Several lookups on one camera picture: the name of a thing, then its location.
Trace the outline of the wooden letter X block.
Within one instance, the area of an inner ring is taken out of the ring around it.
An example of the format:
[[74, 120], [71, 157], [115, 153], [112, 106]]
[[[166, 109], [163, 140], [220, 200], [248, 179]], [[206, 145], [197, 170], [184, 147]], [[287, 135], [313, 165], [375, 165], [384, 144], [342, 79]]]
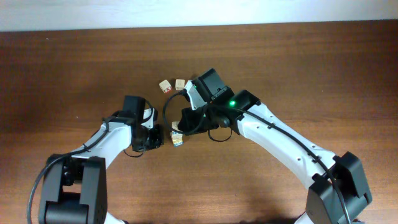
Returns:
[[183, 134], [176, 133], [176, 132], [172, 131], [170, 133], [170, 137], [171, 137], [171, 140], [172, 140], [173, 145], [175, 147], [180, 146], [180, 145], [183, 144]]

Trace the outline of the yellow number 2 block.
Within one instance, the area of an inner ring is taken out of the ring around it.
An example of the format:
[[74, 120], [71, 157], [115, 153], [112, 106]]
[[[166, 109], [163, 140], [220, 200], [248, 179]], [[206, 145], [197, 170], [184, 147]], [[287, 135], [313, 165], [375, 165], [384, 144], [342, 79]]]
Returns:
[[173, 122], [172, 122], [172, 128], [173, 128], [174, 130], [177, 130], [177, 131], [178, 131], [178, 124], [179, 124], [178, 121], [173, 121]]

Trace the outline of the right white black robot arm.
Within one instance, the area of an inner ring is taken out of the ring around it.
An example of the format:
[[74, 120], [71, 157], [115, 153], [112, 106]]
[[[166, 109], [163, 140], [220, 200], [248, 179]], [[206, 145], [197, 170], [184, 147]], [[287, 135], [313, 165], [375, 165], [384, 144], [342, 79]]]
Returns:
[[215, 69], [189, 80], [178, 129], [186, 135], [230, 128], [263, 147], [283, 163], [307, 189], [304, 213], [297, 223], [356, 223], [372, 202], [360, 159], [351, 152], [337, 156], [309, 141], [279, 120], [247, 90], [234, 93]]

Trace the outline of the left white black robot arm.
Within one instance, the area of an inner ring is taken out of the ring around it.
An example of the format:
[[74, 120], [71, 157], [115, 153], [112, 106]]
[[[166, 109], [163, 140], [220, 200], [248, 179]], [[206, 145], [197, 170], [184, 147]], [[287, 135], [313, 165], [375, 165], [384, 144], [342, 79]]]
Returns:
[[125, 96], [123, 108], [103, 119], [86, 143], [51, 155], [34, 182], [27, 221], [32, 221], [34, 193], [41, 184], [39, 223], [122, 223], [108, 212], [106, 170], [129, 147], [138, 158], [163, 144], [157, 115], [145, 98]]

